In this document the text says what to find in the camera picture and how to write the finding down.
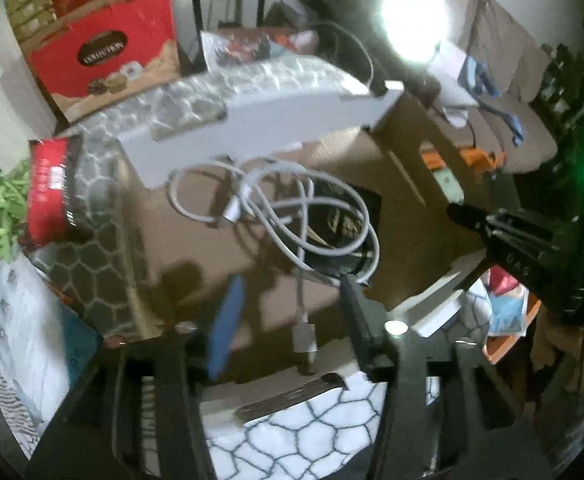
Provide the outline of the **cardboard box with white flaps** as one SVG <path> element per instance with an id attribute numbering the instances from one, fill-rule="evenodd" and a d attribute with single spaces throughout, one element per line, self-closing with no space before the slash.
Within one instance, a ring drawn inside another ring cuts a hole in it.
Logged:
<path id="1" fill-rule="evenodd" d="M 354 372 L 336 288 L 292 260 L 301 226 L 298 180 L 271 174 L 261 187 L 282 203 L 287 228 L 280 231 L 243 209 L 226 216 L 239 187 L 229 164 L 249 171 L 269 158 L 288 160 L 379 195 L 381 260 L 369 283 L 372 298 L 390 311 L 452 286 L 478 262 L 478 239 L 447 218 L 447 196 L 421 151 L 443 156 L 469 204 L 486 207 L 490 196 L 421 103 L 398 90 L 378 98 L 294 90 L 199 100 L 211 111 L 206 122 L 191 118 L 192 101 L 169 101 L 174 125 L 152 115 L 118 133 L 118 176 L 129 296 L 144 336 L 179 321 L 209 321 L 230 278 L 245 280 L 229 366 L 201 404 L 207 434 L 219 437 L 237 431 L 248 408 L 262 403 L 272 413 L 278 396 L 307 385 L 292 358 L 299 304 L 316 325 L 317 374 Z"/>

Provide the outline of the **white blue face mask bag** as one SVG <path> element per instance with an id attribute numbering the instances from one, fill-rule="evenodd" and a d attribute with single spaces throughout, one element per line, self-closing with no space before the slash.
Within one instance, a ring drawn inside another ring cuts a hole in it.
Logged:
<path id="1" fill-rule="evenodd" d="M 27 458 L 100 346 L 28 258 L 0 261 L 0 410 Z"/>

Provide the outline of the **red snack packet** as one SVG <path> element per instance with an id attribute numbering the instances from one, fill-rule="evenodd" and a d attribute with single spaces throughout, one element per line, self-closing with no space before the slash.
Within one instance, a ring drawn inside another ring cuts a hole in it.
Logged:
<path id="1" fill-rule="evenodd" d="M 74 208 L 81 150 L 80 133 L 29 142 L 25 240 L 34 248 L 82 237 Z"/>

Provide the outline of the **orange plastic basket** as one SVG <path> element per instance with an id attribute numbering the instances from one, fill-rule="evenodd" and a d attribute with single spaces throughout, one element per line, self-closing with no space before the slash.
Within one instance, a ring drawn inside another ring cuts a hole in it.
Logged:
<path id="1" fill-rule="evenodd" d="M 487 153 L 480 148 L 460 148 L 459 154 L 475 174 L 484 174 L 484 172 L 501 168 L 505 165 L 507 157 L 506 153 L 496 155 L 495 153 Z M 431 171 L 442 170 L 447 167 L 443 156 L 434 148 L 422 150 L 421 158 L 425 166 Z"/>

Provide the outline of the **brown sofa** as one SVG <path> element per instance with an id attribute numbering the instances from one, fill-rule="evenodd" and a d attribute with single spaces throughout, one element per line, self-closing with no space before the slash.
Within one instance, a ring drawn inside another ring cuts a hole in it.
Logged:
<path id="1" fill-rule="evenodd" d="M 495 0 L 446 2 L 452 27 L 427 68 L 431 88 L 422 99 L 424 106 L 458 148 L 480 148 L 496 155 L 506 153 L 502 167 L 510 174 L 538 169 L 558 150 L 548 128 L 532 109 L 549 66 L 548 54 Z M 490 79 L 500 91 L 501 97 L 490 101 L 522 122 L 526 133 L 517 148 L 506 123 L 481 110 L 458 84 L 467 55 L 486 66 Z"/>

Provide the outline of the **clear bag of items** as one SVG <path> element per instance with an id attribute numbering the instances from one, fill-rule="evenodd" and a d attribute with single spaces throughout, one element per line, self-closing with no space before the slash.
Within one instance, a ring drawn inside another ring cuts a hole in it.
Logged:
<path id="1" fill-rule="evenodd" d="M 210 72 L 282 55 L 312 55 L 319 38 L 312 30 L 290 27 L 224 28 L 201 33 L 203 58 Z"/>

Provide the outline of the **bright lamp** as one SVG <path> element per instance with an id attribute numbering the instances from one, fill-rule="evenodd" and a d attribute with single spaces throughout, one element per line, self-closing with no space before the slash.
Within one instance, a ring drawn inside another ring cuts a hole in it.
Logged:
<path id="1" fill-rule="evenodd" d="M 399 58 L 418 65 L 431 62 L 452 27 L 446 0 L 382 0 L 380 19 Z"/>

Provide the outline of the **red collection gift box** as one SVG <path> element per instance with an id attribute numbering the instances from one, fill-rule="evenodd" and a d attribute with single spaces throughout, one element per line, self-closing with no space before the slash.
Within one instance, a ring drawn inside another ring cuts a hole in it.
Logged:
<path id="1" fill-rule="evenodd" d="M 171 0 L 119 0 L 63 26 L 25 58 L 68 122 L 180 77 Z"/>

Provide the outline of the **stack of gold boxes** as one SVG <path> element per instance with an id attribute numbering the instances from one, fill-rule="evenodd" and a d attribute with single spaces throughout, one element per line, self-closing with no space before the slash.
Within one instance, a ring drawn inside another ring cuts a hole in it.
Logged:
<path id="1" fill-rule="evenodd" d="M 56 21 L 52 0 L 5 0 L 4 6 L 19 44 Z"/>

